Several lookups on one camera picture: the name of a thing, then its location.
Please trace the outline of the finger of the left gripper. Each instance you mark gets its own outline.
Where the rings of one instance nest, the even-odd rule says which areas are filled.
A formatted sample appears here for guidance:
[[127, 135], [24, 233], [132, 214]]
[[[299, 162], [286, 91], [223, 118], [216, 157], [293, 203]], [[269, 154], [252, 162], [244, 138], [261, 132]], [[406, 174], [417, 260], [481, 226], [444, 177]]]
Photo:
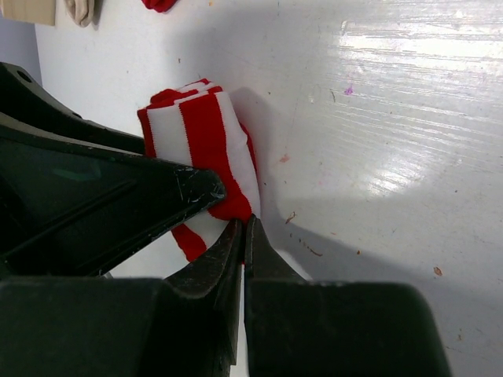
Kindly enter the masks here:
[[84, 119], [46, 92], [22, 67], [5, 62], [1, 63], [1, 113], [52, 134], [145, 153], [141, 137]]
[[1, 117], [2, 276], [96, 276], [225, 198], [218, 175]]

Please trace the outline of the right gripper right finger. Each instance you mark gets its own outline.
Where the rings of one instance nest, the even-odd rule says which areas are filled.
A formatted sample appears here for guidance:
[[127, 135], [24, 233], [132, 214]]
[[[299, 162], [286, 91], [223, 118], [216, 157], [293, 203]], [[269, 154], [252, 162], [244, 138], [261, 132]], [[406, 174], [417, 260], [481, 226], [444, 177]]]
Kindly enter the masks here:
[[448, 376], [432, 312], [396, 283], [311, 281], [246, 230], [244, 326], [252, 376]]

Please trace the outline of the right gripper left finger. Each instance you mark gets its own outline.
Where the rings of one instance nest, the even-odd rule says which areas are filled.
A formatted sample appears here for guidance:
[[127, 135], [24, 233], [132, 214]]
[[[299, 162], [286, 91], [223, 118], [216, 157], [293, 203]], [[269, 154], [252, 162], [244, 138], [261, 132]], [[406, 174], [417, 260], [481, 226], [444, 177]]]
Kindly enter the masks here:
[[237, 360], [242, 224], [166, 279], [1, 282], [4, 376], [227, 376]]

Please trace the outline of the wooden compartment tray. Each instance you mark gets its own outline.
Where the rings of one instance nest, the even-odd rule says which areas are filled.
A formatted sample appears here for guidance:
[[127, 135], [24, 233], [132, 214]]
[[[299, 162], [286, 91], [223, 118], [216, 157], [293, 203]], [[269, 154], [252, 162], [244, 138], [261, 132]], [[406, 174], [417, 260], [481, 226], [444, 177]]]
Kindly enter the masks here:
[[1, 13], [9, 20], [55, 25], [55, 0], [1, 0]]

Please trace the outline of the red white striped sock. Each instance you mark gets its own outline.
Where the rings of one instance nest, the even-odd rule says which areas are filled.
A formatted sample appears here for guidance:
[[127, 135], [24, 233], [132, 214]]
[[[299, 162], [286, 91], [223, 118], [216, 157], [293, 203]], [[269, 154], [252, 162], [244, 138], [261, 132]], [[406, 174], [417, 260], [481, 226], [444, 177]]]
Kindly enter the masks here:
[[222, 202], [172, 230], [189, 262], [217, 241], [229, 221], [260, 215], [252, 140], [221, 86], [201, 79], [165, 89], [137, 114], [147, 156], [213, 170], [224, 184]]

